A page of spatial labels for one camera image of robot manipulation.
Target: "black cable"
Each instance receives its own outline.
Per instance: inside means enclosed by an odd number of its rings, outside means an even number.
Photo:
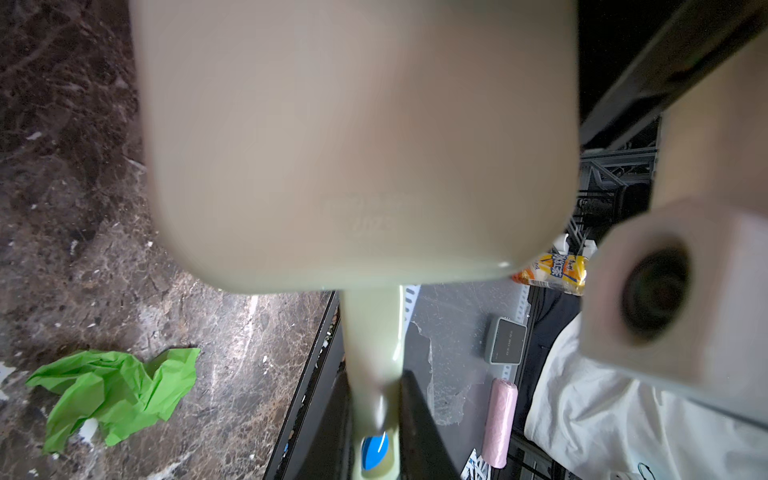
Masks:
[[[643,480],[651,480],[651,478],[646,478],[645,474],[643,473],[643,469],[641,468],[641,465],[648,469],[648,473],[650,473],[650,476],[652,477],[652,480],[656,480],[656,475],[650,470],[650,467],[643,462],[640,462],[637,464],[637,471],[640,472],[640,475],[643,477]]]

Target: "pink roll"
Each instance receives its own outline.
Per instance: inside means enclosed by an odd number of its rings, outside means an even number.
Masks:
[[[509,436],[512,419],[518,402],[518,387],[502,379],[494,379],[491,386],[491,405],[485,420],[485,437],[482,441],[482,458],[493,468],[507,465]]]

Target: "marble floor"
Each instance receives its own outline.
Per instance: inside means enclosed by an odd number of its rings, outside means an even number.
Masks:
[[[328,293],[233,295],[184,272],[149,217],[127,0],[0,0],[0,480],[261,478]],[[198,346],[167,423],[41,451],[77,349]]]

